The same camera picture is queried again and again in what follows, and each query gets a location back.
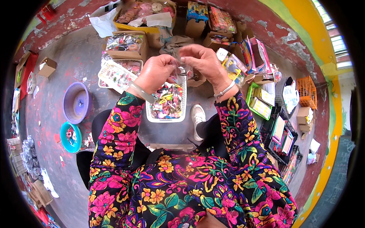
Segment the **cardboard lid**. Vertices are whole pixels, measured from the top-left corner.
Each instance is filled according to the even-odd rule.
[[[24,55],[22,56],[22,58],[19,61],[19,64],[16,66],[17,72],[19,72],[22,69],[22,67],[25,64],[25,62],[27,61],[29,55],[30,55],[30,51],[27,51],[26,53],[24,53]]]

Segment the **white paper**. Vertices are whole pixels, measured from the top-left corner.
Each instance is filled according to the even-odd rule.
[[[39,65],[39,70],[42,70],[42,68],[45,66],[46,62]]]
[[[309,149],[311,150],[312,154],[317,153],[319,146],[320,143],[317,142],[315,139],[312,139],[311,145],[309,146]]]
[[[228,55],[228,51],[226,49],[221,48],[221,47],[218,49],[217,57],[220,62],[223,62],[227,55]]]
[[[143,24],[142,20],[143,18],[146,19],[147,26],[165,26],[165,27],[171,27],[172,26],[172,17],[169,12],[166,13],[156,13],[149,16],[145,16],[142,18],[135,19],[128,23],[129,26],[138,27]]]

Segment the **white plastic bag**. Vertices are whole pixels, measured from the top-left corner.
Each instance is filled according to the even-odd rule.
[[[118,1],[111,1],[107,5],[103,5],[102,7],[99,7],[95,12],[93,12],[90,17],[90,23],[94,27],[94,29],[99,33],[99,36],[101,38],[112,36],[113,33],[116,31],[115,24],[113,22],[113,19],[117,15],[119,9],[118,7],[112,9],[109,12],[105,12],[105,7],[113,7],[115,3]]]
[[[287,108],[287,113],[290,114],[299,103],[299,93],[295,89],[295,83],[284,87],[283,98],[285,107]]]

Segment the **paint-stained floor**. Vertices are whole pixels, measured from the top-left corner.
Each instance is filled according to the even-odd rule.
[[[83,140],[91,132],[91,122],[101,111],[111,109],[115,105],[119,93],[112,89],[99,88],[97,73],[100,70],[101,45],[104,39],[100,38],[93,27],[88,26],[70,33],[57,42],[39,52],[37,65],[44,57],[49,57],[57,62],[56,71],[49,77],[36,76],[36,84],[39,92],[33,99],[27,96],[26,127],[27,134],[32,135],[36,141],[36,151],[39,164],[47,169],[55,191],[59,198],[51,203],[52,208],[68,228],[88,226],[88,196],[76,166],[76,155],[68,153],[61,142],[57,142],[61,125],[66,121],[62,111],[62,99],[64,92],[70,84],[76,81],[83,82],[92,93],[93,107],[90,114],[78,124]],[[302,75],[289,61],[268,50],[271,62],[281,66],[280,70],[285,77],[301,78]],[[246,96],[247,87],[243,88]],[[142,121],[139,137],[144,144],[170,143],[190,144],[189,137],[193,140],[193,122],[190,118],[190,108],[194,104],[200,104],[207,115],[207,119],[216,113],[212,86],[205,82],[197,88],[187,89],[187,109],[184,121],[180,123],[157,124],[151,123],[146,118],[145,110],[142,113]],[[295,114],[291,119],[292,125],[299,135],[299,127]],[[257,118],[259,126],[262,121]],[[298,192],[303,175],[306,171],[305,158],[311,140],[311,135],[305,140],[298,139],[303,154],[298,171],[289,185],[293,195]]]

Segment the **hand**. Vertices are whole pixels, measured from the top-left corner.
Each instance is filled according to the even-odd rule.
[[[197,69],[212,84],[215,94],[224,91],[232,80],[221,65],[215,52],[202,45],[192,44],[180,48],[181,62]],[[238,87],[233,86],[223,96],[217,98],[217,102],[224,101],[238,92]]]
[[[171,65],[173,61],[176,61],[176,59],[170,55],[159,55],[149,58],[134,83],[139,85],[148,94],[156,92],[166,81],[174,83],[169,77],[176,67]],[[127,92],[139,97],[132,89],[127,89]]]

